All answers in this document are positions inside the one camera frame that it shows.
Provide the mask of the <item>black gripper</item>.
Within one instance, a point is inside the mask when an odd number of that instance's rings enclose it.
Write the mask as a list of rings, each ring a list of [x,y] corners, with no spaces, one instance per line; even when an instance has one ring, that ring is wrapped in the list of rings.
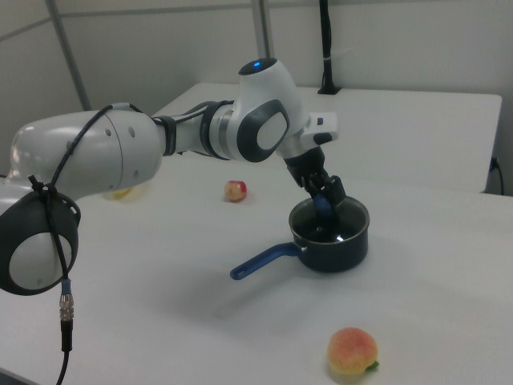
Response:
[[[326,176],[324,162],[325,155],[321,147],[315,147],[300,156],[285,159],[286,167],[297,185],[302,187],[312,199],[318,196],[322,189],[323,197],[335,209],[345,199],[345,189],[339,176]]]

